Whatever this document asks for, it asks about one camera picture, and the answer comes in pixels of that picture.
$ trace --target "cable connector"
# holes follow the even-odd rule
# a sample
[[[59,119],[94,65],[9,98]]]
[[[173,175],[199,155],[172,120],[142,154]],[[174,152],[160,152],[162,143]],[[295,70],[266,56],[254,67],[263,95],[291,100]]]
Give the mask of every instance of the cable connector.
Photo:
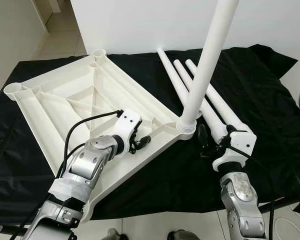
[[[116,113],[116,117],[120,118],[123,113],[124,113],[124,111],[122,109],[118,110]]]
[[[133,140],[130,144],[129,152],[131,154],[135,154],[137,150],[143,149],[148,143],[150,143],[150,141],[150,136],[144,136],[139,141]]]

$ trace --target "black fabric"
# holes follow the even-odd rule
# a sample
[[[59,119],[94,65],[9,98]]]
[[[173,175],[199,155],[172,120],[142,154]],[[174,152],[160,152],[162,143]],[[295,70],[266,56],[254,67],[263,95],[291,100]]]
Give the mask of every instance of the black fabric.
[[[5,85],[81,57],[19,62]],[[0,224],[20,224],[47,196],[54,176],[16,102],[0,92]]]
[[[167,55],[171,61],[192,59],[197,64],[200,53],[200,49],[193,49],[168,51]],[[156,53],[108,57],[181,115],[183,107]],[[7,84],[23,82],[77,59],[20,62]],[[253,156],[270,170],[277,197],[300,196],[300,110],[279,80],[295,63],[295,59],[265,46],[235,47],[222,51],[211,81],[257,135]],[[211,137],[209,145],[213,147]],[[213,158],[200,158],[199,149],[196,137],[176,142],[99,202],[92,219],[222,209],[220,177],[212,169]],[[2,92],[0,153],[0,224],[18,224],[46,196],[53,175],[19,107]],[[270,187],[262,170],[252,161],[247,161],[244,170],[259,200],[269,201]]]

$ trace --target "tile floor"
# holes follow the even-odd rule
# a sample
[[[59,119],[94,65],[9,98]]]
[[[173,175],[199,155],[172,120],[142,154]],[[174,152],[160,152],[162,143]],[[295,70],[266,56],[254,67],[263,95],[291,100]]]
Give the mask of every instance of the tile floor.
[[[54,13],[46,25],[49,36],[34,60],[49,60],[86,55],[71,3],[67,0],[61,13]]]
[[[62,13],[51,16],[47,28],[49,36],[37,60],[87,54],[69,0],[63,6]],[[269,214],[263,217],[268,225]],[[300,218],[289,206],[276,210],[274,217],[284,217],[300,228]],[[161,212],[123,219],[94,220],[81,224],[74,231],[79,240],[99,240],[107,235],[109,228],[127,234],[130,240],[165,240],[169,231],[177,229],[192,231],[201,240],[230,240],[225,210],[208,213]],[[298,231],[282,220],[278,221],[277,229],[282,240],[300,240]],[[0,240],[8,240],[9,237],[0,234]],[[273,239],[279,240],[275,233]]]

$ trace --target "black cable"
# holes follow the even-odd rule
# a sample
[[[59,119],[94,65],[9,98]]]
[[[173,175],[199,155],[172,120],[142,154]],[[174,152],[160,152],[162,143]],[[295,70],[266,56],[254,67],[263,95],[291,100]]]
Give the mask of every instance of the black cable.
[[[15,233],[10,237],[9,240],[15,240],[15,238],[18,236],[19,232],[23,229],[23,227],[27,224],[27,222],[30,220],[30,218],[35,215],[38,211],[38,209],[44,204],[44,202],[47,200],[50,194],[48,194],[44,200],[40,201],[35,208],[30,212],[30,214],[23,220],[23,222],[19,225],[18,230],[15,231]]]
[[[76,146],[67,156],[66,156],[66,159],[68,160],[69,159],[69,157],[72,155],[72,154],[74,154],[75,153],[75,151],[77,151],[79,148],[81,148],[82,146],[84,146],[85,145],[85,143],[81,143],[80,145],[78,145],[78,146]],[[60,178],[60,175],[61,175],[61,171],[62,171],[62,169],[63,169],[63,163],[64,162],[62,162],[61,163],[61,165],[60,165],[60,167],[59,167],[59,170],[58,170],[58,173],[56,174],[56,177],[55,178]]]
[[[5,234],[5,235],[13,235],[15,231],[18,231],[19,227],[18,226],[10,226],[10,225],[0,225],[0,234]],[[23,227],[19,233],[18,236],[22,237],[26,234],[28,228]]]
[[[272,182],[272,179],[270,177],[269,171],[257,159],[255,159],[254,157],[246,154],[244,151],[241,151],[241,150],[239,150],[239,149],[237,149],[233,146],[227,146],[227,148],[237,152],[238,154],[241,154],[241,155],[245,156],[248,159],[253,160],[265,172],[265,175],[267,177],[267,180],[269,182],[270,189],[271,189],[271,202],[270,202],[271,204],[270,204],[270,217],[269,217],[269,237],[268,238],[269,238],[269,240],[272,240],[273,239],[273,227],[274,227],[274,215],[275,215],[275,187],[274,187],[274,183]]]
[[[65,139],[65,143],[64,143],[64,154],[63,154],[63,162],[60,165],[60,168],[56,174],[56,178],[60,178],[60,176],[66,171],[67,168],[67,160],[68,158],[76,151],[78,150],[80,147],[82,147],[83,145],[85,145],[84,143],[81,143],[80,145],[76,146],[69,154],[68,154],[68,145],[69,145],[69,139],[71,136],[71,133],[75,130],[75,128],[77,126],[79,126],[80,124],[83,124],[85,122],[94,120],[94,119],[98,119],[98,118],[102,118],[102,117],[106,117],[106,116],[110,116],[113,114],[117,114],[117,116],[119,117],[124,111],[123,110],[117,110],[117,111],[112,111],[112,112],[108,112],[108,113],[104,113],[104,114],[100,114],[100,115],[96,115],[96,116],[92,116],[92,117],[88,117],[86,119],[83,119],[81,121],[78,121],[75,125],[73,125],[67,136]],[[9,240],[15,240],[16,236],[19,234],[20,230],[27,224],[27,222],[30,220],[30,218],[36,214],[36,212],[38,211],[38,209],[44,204],[44,202],[49,198],[50,194],[48,193],[48,195],[44,198],[43,201],[39,202],[39,204],[37,206],[35,206],[35,208],[31,211],[31,213],[25,218],[25,220],[19,225],[18,230],[10,237]]]
[[[86,119],[78,121],[75,125],[73,125],[70,128],[70,130],[69,130],[69,132],[68,132],[68,134],[66,135],[66,138],[65,138],[62,171],[61,171],[60,176],[62,176],[62,174],[66,171],[66,168],[67,168],[67,155],[68,155],[69,139],[70,139],[70,136],[71,136],[72,132],[75,130],[75,128],[78,127],[80,124],[83,124],[85,122],[88,122],[88,121],[91,121],[91,120],[94,120],[94,119],[110,116],[110,115],[113,115],[113,114],[117,114],[118,116],[120,116],[122,113],[123,113],[123,110],[117,110],[117,111],[112,111],[112,112],[108,112],[108,113],[88,117]]]

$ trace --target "white wall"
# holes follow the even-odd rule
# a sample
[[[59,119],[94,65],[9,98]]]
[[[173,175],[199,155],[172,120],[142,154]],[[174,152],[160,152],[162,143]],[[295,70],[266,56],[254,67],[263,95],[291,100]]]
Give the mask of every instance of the white wall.
[[[85,48],[91,53],[202,48],[216,0],[71,0]],[[224,48],[263,44],[299,63],[282,83],[300,91],[300,0],[241,0]]]
[[[31,60],[46,31],[31,0],[0,0],[0,89],[19,61]]]
[[[59,7],[61,8],[62,5],[65,3],[66,0],[57,0]]]
[[[48,0],[54,13],[61,13],[61,9],[57,0]]]

